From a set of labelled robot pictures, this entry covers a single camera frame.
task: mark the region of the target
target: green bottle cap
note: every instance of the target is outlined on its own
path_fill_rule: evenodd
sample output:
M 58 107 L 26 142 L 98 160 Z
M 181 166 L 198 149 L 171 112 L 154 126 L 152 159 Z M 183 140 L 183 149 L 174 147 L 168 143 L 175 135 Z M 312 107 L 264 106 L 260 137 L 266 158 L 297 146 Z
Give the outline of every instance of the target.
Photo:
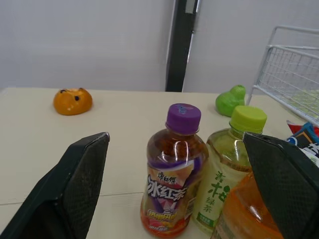
M 252 106 L 237 106 L 231 116 L 230 126 L 241 132 L 261 133 L 265 126 L 267 115 L 260 108 Z

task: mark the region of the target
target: white wall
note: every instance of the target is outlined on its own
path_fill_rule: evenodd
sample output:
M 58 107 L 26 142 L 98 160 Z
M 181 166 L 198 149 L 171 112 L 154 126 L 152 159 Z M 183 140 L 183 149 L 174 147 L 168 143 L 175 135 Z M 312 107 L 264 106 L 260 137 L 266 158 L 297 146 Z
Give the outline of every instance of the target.
M 221 93 L 237 84 L 250 89 L 273 27 L 319 28 L 319 1 L 202 0 L 197 20 L 184 91 Z M 308 43 L 296 39 L 290 43 Z
M 0 88 L 163 91 L 173 0 L 0 1 Z

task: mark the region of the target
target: plastic bottle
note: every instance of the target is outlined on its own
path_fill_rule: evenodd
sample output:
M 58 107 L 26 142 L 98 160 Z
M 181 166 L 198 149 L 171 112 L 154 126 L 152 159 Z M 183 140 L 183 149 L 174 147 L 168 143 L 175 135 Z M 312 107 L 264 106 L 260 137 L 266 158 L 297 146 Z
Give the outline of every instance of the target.
M 200 117 L 195 106 L 174 104 L 168 110 L 167 129 L 148 142 L 141 220 L 155 236 L 172 238 L 188 225 L 208 159 L 206 145 L 196 135 Z
M 229 122 L 231 128 L 213 133 L 207 141 L 208 166 L 199 187 L 193 219 L 209 236 L 217 223 L 227 194 L 251 172 L 245 145 L 245 131 L 261 133 L 267 115 L 259 108 L 237 106 Z
M 283 239 L 263 203 L 253 173 L 228 194 L 211 239 Z

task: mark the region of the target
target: bottle cap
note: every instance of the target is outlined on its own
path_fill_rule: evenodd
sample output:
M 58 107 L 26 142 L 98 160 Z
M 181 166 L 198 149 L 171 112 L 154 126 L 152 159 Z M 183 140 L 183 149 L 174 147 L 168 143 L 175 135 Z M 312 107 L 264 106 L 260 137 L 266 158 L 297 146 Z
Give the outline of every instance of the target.
M 166 127 L 176 133 L 194 134 L 198 131 L 201 112 L 188 104 L 174 104 L 168 109 Z
M 260 108 L 237 106 L 231 116 L 230 126 L 241 132 L 262 133 L 267 115 Z

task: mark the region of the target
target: green tea bottle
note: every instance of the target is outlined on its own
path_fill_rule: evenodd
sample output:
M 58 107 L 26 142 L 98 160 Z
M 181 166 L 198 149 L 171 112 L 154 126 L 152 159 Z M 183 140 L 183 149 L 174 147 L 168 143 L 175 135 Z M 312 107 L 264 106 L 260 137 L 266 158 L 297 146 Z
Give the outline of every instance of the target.
M 259 108 L 237 106 L 230 128 L 213 133 L 207 140 L 209 152 L 204 178 L 192 214 L 200 229 L 211 235 L 230 189 L 251 171 L 245 145 L 245 131 L 262 133 L 267 115 Z

